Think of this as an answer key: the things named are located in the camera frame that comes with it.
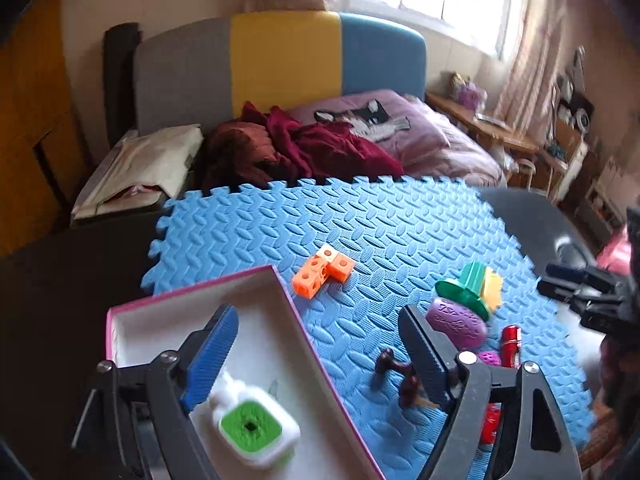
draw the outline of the metal bolt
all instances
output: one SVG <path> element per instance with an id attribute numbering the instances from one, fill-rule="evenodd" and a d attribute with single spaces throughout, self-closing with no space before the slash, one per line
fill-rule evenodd
<path id="1" fill-rule="evenodd" d="M 537 374 L 540 371 L 540 367 L 533 361 L 524 361 L 522 366 L 530 374 Z"/>
<path id="2" fill-rule="evenodd" d="M 99 374 L 105 374 L 112 368 L 113 368 L 113 363 L 111 361 L 100 361 L 97 367 L 95 367 L 95 370 Z"/>
<path id="3" fill-rule="evenodd" d="M 167 350 L 166 352 L 162 352 L 160 354 L 160 360 L 164 364 L 175 363 L 178 360 L 178 353 L 174 350 Z"/>
<path id="4" fill-rule="evenodd" d="M 476 357 L 476 354 L 474 354 L 473 352 L 460 352 L 458 354 L 458 360 L 465 365 L 472 365 L 473 363 L 475 363 L 476 361 L 478 361 L 478 358 Z"/>

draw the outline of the purple toy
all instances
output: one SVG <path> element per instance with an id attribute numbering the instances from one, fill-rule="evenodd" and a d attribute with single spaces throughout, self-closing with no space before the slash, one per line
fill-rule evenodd
<path id="1" fill-rule="evenodd" d="M 494 352 L 493 350 L 480 352 L 478 354 L 478 359 L 489 366 L 502 366 L 502 362 L 500 361 L 500 354 L 498 354 L 498 352 Z"/>
<path id="2" fill-rule="evenodd" d="M 454 301 L 436 296 L 427 312 L 434 330 L 449 336 L 458 350 L 478 348 L 486 340 L 486 325 L 478 314 Z"/>

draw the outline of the white toy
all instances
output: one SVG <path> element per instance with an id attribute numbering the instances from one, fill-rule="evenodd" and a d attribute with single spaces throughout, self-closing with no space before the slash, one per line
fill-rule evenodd
<path id="1" fill-rule="evenodd" d="M 213 427 L 247 466 L 267 469 L 292 455 L 300 427 L 273 397 L 223 371 L 211 388 Z"/>

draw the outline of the textured foam mat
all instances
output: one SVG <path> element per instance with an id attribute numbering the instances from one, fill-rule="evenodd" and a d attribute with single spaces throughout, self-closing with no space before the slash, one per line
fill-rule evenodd
<path id="1" fill-rule="evenodd" d="M 504 278 L 503 306 L 488 323 L 482 349 L 497 349 L 507 324 L 522 328 L 522 358 L 540 364 L 577 446 L 588 439 L 590 393 L 556 305 L 536 291 L 532 263 L 491 207 L 461 182 L 430 178 L 381 179 L 325 186 L 303 180 L 241 192 L 220 188 L 203 198 L 190 192 L 169 201 L 153 241 L 155 266 L 143 278 L 158 294 L 260 264 L 273 264 L 290 282 L 304 261 L 327 242 L 356 261 L 344 284 L 331 280 L 312 300 L 292 293 L 306 328 L 342 402 L 388 480 L 413 480 L 433 449 L 445 416 L 439 410 L 398 407 L 401 377 L 373 373 L 380 348 L 400 359 L 398 310 L 424 311 L 440 277 L 456 278 L 464 263 L 480 260 Z M 469 475 L 482 479 L 487 449 L 478 450 Z"/>

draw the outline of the green toy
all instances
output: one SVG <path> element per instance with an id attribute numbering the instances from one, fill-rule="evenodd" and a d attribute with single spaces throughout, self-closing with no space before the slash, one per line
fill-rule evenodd
<path id="1" fill-rule="evenodd" d="M 457 280 L 438 280 L 436 293 L 441 298 L 455 301 L 478 314 L 483 321 L 489 321 L 491 311 L 480 297 L 486 266 L 480 262 L 466 264 Z"/>

